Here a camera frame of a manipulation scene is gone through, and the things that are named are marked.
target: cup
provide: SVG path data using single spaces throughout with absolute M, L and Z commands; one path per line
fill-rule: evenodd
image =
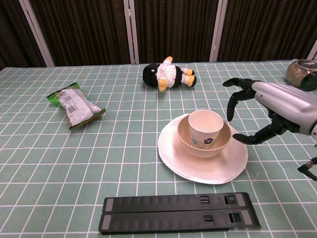
M 223 127 L 222 117 L 209 110 L 197 110 L 188 117 L 191 146 L 209 150 Z

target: plastic wrapper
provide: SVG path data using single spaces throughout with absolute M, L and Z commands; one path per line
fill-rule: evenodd
M 90 102 L 77 83 L 48 95 L 47 99 L 66 110 L 70 130 L 94 120 L 106 111 Z

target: robotic hand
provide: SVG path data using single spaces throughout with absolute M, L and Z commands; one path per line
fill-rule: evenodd
M 227 119 L 231 121 L 234 108 L 239 101 L 255 98 L 268 110 L 272 123 L 262 128 L 255 135 L 234 134 L 233 137 L 247 145 L 261 144 L 276 135 L 289 130 L 292 133 L 311 135 L 317 139 L 317 98 L 292 86 L 266 83 L 252 79 L 231 78 L 223 86 L 239 86 L 243 90 L 233 93 L 227 107 Z M 312 158 L 298 170 L 317 181 L 317 177 L 308 171 L 317 164 L 317 157 Z

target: grid pattern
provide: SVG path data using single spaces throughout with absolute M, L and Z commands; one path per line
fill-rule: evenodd
M 142 64 L 2 70 L 0 237 L 102 237 L 98 224 L 105 197 L 230 191 L 250 194 L 260 230 L 120 237 L 316 237 L 317 185 L 296 170 L 316 156 L 311 137 L 286 132 L 248 146 L 246 170 L 223 185 L 183 179 L 157 154 L 157 138 L 171 119 L 196 109 L 225 118 L 228 99 L 238 88 L 224 88 L 222 82 L 243 77 L 283 83 L 289 63 L 179 64 L 195 71 L 197 85 L 164 93 L 143 84 Z M 46 95 L 73 82 L 107 111 L 69 132 L 65 111 Z M 230 124 L 251 135 L 269 123 L 265 108 L 249 100 L 237 105 Z

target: robot finger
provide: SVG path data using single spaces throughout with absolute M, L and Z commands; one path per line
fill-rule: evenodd
M 243 134 L 234 134 L 233 138 L 247 145 L 257 145 L 275 137 L 276 135 L 281 135 L 285 131 L 286 128 L 283 125 L 272 122 L 272 124 L 262 128 L 255 133 L 255 135 L 246 136 Z
M 317 176 L 315 176 L 313 173 L 308 171 L 314 165 L 317 165 L 317 157 L 312 158 L 306 164 L 304 164 L 304 165 L 300 166 L 299 168 L 297 168 L 297 170 L 299 172 L 305 174 L 307 177 L 310 177 L 312 180 L 317 181 Z
M 235 92 L 231 95 L 228 106 L 227 106 L 227 119 L 228 121 L 231 121 L 234 115 L 234 109 L 239 101 L 244 101 L 248 99 L 254 98 L 255 91 L 250 89 L 244 89 L 240 92 Z
M 255 82 L 253 79 L 242 79 L 242 78 L 231 78 L 227 81 L 225 81 L 222 85 L 224 87 L 230 87 L 230 86 L 238 86 L 241 87 L 242 89 L 249 89 L 251 88 L 252 84 Z

